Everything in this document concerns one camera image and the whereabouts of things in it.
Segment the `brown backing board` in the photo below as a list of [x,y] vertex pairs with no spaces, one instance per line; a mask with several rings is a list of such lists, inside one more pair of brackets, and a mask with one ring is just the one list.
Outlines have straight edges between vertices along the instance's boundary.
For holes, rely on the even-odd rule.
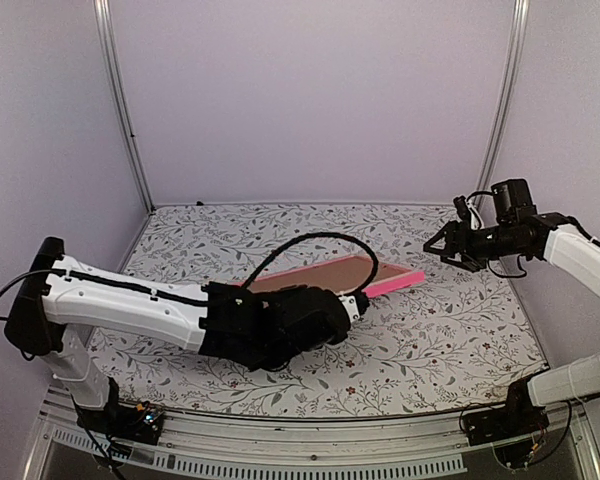
[[249,290],[259,293],[293,286],[315,286],[335,293],[347,293],[368,279],[372,267],[373,262],[367,257],[342,257],[259,277]]

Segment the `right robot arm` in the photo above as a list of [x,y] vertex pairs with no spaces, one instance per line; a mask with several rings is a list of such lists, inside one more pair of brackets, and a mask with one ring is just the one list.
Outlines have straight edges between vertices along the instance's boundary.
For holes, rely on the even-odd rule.
[[526,180],[499,181],[454,199],[455,214],[424,252],[512,287],[549,364],[473,405],[460,428],[473,443],[549,426],[548,410],[600,400],[600,240],[572,215],[536,207]]

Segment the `pink wooden picture frame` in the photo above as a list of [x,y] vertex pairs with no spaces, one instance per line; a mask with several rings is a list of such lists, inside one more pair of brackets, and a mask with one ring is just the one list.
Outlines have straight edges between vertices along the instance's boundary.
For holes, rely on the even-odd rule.
[[373,280],[363,289],[369,298],[389,294],[407,287],[414,286],[425,280],[422,271],[406,267],[380,263]]

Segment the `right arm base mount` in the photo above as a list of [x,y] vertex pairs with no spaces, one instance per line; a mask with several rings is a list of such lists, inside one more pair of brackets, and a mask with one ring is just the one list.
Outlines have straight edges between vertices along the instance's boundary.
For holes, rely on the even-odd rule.
[[542,408],[502,406],[462,413],[459,425],[469,444],[476,446],[540,432],[549,426],[549,419]]

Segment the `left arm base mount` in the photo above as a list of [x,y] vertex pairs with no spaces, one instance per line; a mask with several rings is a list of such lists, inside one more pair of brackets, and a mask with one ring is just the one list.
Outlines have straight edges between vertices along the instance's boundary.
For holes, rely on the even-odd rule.
[[104,410],[90,410],[74,404],[78,425],[91,432],[147,445],[157,445],[160,439],[164,411],[148,402],[129,407],[106,405]]

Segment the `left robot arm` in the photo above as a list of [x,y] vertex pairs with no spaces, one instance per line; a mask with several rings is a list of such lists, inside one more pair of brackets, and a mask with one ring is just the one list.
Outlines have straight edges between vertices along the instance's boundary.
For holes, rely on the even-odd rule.
[[47,364],[68,389],[82,426],[118,434],[150,422],[120,405],[118,385],[95,365],[76,326],[151,337],[250,371],[277,370],[345,340],[364,306],[354,293],[315,286],[254,293],[217,282],[134,280],[66,255],[63,240],[48,237],[21,281],[4,334]]

